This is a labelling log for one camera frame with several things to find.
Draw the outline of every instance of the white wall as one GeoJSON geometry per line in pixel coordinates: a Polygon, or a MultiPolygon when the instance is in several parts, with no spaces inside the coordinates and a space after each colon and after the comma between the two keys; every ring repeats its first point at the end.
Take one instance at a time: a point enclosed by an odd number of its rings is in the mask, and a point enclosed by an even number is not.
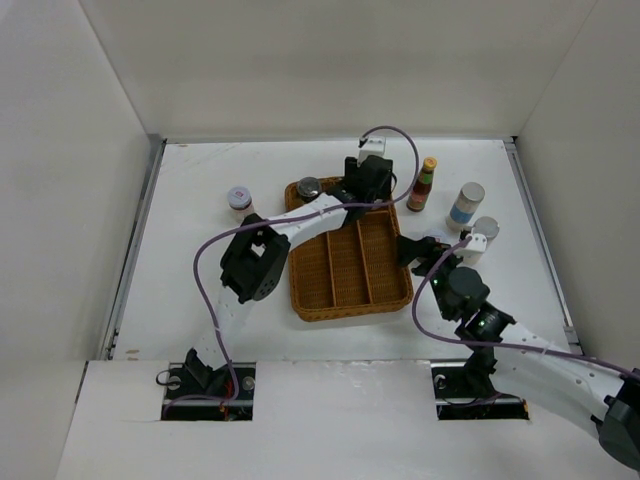
{"type": "Polygon", "coordinates": [[[600,0],[518,139],[587,352],[640,367],[640,2],[600,0]]]}
{"type": "Polygon", "coordinates": [[[0,478],[52,478],[149,146],[76,1],[1,2],[0,68],[0,478]]]}
{"type": "Polygon", "coordinates": [[[517,134],[595,0],[82,0],[147,131],[517,134]]]}

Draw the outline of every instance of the brown bottle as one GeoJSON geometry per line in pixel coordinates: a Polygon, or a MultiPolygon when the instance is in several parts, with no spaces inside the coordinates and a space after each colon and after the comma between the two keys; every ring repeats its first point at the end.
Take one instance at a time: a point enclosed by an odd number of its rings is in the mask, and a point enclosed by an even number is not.
{"type": "Polygon", "coordinates": [[[433,157],[424,159],[422,170],[418,175],[418,180],[413,185],[409,199],[407,200],[407,208],[413,212],[421,212],[427,204],[427,198],[431,192],[433,185],[433,173],[438,165],[438,161],[433,157]]]}

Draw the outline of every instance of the brown basket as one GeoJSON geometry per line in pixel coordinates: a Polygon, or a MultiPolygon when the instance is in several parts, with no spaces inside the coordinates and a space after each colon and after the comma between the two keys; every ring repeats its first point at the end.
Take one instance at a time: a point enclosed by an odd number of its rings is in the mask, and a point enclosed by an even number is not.
{"type": "MultiPolygon", "coordinates": [[[[320,179],[323,190],[339,177],[320,179]]],[[[287,211],[303,205],[296,184],[285,189],[287,211]]],[[[400,233],[395,206],[323,233],[289,254],[291,305],[308,322],[395,312],[411,302],[408,268],[396,264],[400,233]]]]}

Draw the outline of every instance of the blue label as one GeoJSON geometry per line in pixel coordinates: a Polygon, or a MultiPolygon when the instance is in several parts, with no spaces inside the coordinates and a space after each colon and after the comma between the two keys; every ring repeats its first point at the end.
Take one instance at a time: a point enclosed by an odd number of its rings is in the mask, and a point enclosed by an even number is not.
{"type": "Polygon", "coordinates": [[[453,207],[451,207],[449,216],[451,216],[453,221],[456,223],[469,223],[469,220],[471,220],[471,217],[473,217],[473,213],[462,212],[460,211],[460,209],[458,209],[458,207],[454,205],[453,207]]]}

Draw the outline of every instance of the yellow bottle cap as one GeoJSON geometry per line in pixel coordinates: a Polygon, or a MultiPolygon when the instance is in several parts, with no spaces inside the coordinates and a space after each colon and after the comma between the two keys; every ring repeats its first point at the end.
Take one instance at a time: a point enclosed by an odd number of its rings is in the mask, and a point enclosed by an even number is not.
{"type": "Polygon", "coordinates": [[[424,168],[433,170],[438,166],[438,161],[434,157],[427,157],[424,159],[424,168]]]}

